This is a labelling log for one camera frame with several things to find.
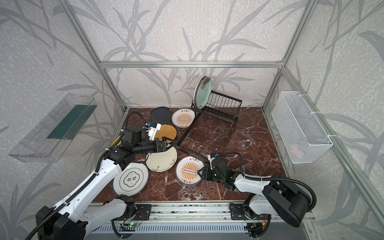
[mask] white plate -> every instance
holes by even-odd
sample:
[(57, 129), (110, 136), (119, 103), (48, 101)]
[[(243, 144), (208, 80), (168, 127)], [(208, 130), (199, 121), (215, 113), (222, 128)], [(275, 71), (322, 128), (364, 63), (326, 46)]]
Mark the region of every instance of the white plate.
[(185, 185), (194, 185), (201, 181), (197, 172), (204, 167), (204, 163), (194, 157), (181, 159), (176, 166), (176, 177)]
[(119, 195), (133, 196), (145, 187), (148, 178), (148, 168), (142, 163), (132, 162), (114, 178), (113, 189)]
[(186, 128), (195, 119), (195, 112), (188, 108), (179, 109), (172, 115), (172, 123), (176, 127)]
[(177, 151), (175, 147), (171, 147), (165, 152), (148, 153), (148, 159), (146, 161), (149, 170), (154, 172), (164, 172), (173, 165), (177, 160)]

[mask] transparent plastic tray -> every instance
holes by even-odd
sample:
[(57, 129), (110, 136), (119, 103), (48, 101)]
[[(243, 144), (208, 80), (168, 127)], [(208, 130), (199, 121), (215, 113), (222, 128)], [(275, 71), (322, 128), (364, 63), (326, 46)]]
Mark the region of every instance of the transparent plastic tray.
[(96, 108), (93, 100), (67, 94), (9, 155), (22, 162), (57, 162)]

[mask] orange wire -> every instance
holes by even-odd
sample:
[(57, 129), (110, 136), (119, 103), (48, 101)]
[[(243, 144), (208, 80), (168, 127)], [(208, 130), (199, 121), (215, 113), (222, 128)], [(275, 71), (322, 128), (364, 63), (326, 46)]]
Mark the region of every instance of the orange wire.
[(143, 215), (143, 218), (141, 219), (141, 222), (140, 222), (140, 224), (143, 222), (143, 220), (144, 220), (144, 214), (142, 213), (142, 212), (137, 212), (137, 213), (135, 213), (135, 214), (138, 214), (138, 213), (141, 213), (141, 215)]

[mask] wire mesh basket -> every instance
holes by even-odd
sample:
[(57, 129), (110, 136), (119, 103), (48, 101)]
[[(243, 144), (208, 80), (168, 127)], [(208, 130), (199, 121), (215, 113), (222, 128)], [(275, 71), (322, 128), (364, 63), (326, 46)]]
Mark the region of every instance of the wire mesh basket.
[(208, 103), (202, 109), (194, 107), (193, 102), (192, 108), (195, 111), (205, 113), (227, 123), (236, 124), (237, 115), (242, 102), (243, 101), (240, 99), (233, 98), (223, 93), (211, 91)]
[(198, 113), (177, 142), (177, 148), (209, 164), (207, 155), (224, 153), (233, 130), (233, 123)]
[(295, 163), (310, 163), (333, 146), (323, 126), (297, 91), (281, 92), (272, 117)]

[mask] ceramic plate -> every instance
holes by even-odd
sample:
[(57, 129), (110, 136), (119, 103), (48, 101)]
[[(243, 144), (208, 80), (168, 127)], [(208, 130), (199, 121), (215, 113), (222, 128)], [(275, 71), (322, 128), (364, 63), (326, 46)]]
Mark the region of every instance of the ceramic plate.
[(176, 127), (186, 128), (195, 119), (195, 112), (188, 108), (179, 109), (172, 115), (172, 123)]
[(194, 94), (194, 105), (195, 107), (202, 109), (208, 102), (209, 96), (212, 91), (212, 80), (211, 78), (204, 76), (200, 79)]
[(197, 172), (204, 167), (204, 163), (194, 157), (185, 157), (176, 166), (176, 177), (185, 185), (194, 185), (201, 181)]
[(175, 147), (171, 147), (165, 152), (148, 153), (148, 159), (146, 161), (149, 170), (154, 172), (164, 172), (173, 165), (177, 160), (177, 151)]
[(114, 178), (113, 189), (119, 195), (133, 196), (145, 187), (148, 178), (148, 168), (142, 163), (132, 162)]

